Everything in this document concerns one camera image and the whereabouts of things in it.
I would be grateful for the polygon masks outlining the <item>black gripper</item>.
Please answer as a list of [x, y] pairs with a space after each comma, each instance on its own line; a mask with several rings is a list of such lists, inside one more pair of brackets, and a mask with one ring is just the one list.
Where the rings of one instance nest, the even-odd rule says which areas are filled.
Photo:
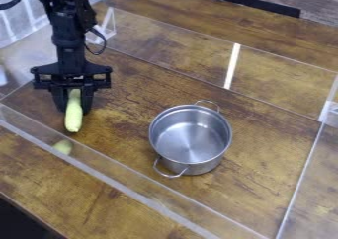
[[109, 66], [91, 63], [86, 59], [86, 43], [56, 43], [56, 63], [34, 67], [34, 87], [52, 89], [56, 108], [66, 112], [68, 94], [66, 88], [80, 89], [80, 105], [83, 113], [91, 111], [94, 89], [111, 87], [111, 72]]

